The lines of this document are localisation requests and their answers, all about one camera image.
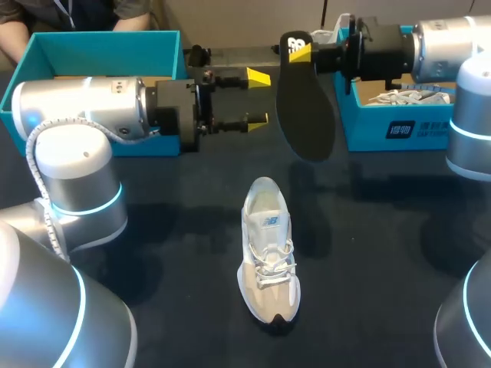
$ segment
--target lanyard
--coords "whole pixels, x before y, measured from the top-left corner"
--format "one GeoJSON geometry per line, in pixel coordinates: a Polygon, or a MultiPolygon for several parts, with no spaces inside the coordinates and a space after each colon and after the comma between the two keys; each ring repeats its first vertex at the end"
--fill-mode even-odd
{"type": "Polygon", "coordinates": [[[74,20],[71,18],[71,9],[73,7],[73,0],[68,0],[68,11],[67,9],[64,8],[63,4],[60,3],[60,0],[54,0],[54,3],[60,8],[63,14],[65,14],[67,17],[70,18],[71,27],[72,29],[75,29],[74,20]]]}

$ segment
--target black insole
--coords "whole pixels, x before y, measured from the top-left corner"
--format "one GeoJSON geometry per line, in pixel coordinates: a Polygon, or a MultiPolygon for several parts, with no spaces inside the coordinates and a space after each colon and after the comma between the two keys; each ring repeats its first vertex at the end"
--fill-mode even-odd
{"type": "Polygon", "coordinates": [[[329,157],[334,145],[334,111],[317,81],[313,63],[288,62],[288,39],[311,43],[303,31],[284,34],[280,41],[281,67],[276,95],[278,121],[291,148],[307,161],[329,157]]]}

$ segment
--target sneaker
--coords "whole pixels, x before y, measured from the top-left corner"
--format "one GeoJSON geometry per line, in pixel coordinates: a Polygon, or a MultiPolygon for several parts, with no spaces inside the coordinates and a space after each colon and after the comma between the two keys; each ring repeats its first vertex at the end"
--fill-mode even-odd
{"type": "Polygon", "coordinates": [[[265,324],[292,321],[300,304],[292,223],[285,199],[270,178],[254,181],[245,198],[242,250],[237,280],[252,315],[265,324]]]}

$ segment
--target black table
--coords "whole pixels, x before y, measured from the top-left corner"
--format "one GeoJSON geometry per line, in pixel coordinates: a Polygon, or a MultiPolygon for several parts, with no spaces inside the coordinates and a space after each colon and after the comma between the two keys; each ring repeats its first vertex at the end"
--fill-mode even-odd
{"type": "MultiPolygon", "coordinates": [[[[216,113],[264,108],[267,127],[207,136],[179,158],[116,159],[128,228],[72,255],[133,311],[136,368],[436,367],[438,307],[491,239],[489,186],[453,175],[444,152],[348,153],[339,122],[329,161],[303,163],[275,121],[274,89],[242,96],[217,94],[216,113]],[[259,176],[292,215],[302,302],[286,336],[255,322],[237,286],[240,209],[259,176]]],[[[37,189],[0,129],[3,208],[37,189]]]]}

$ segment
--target blue box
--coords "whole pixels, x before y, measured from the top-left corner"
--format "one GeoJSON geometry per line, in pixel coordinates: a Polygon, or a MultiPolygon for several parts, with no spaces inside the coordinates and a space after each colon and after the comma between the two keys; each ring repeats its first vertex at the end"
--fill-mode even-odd
{"type": "MultiPolygon", "coordinates": [[[[413,28],[401,29],[409,34],[413,28]]],[[[347,36],[348,29],[342,28],[338,42],[347,36]]],[[[334,76],[334,88],[350,151],[446,149],[453,104],[363,106],[355,82],[345,94],[340,72],[334,76]]]]}
{"type": "MultiPolygon", "coordinates": [[[[178,31],[35,33],[2,103],[0,118],[22,155],[25,142],[12,118],[12,94],[24,81],[54,76],[164,76],[187,78],[178,31]]],[[[156,136],[137,145],[113,144],[115,156],[177,156],[178,136],[156,136]]]]}

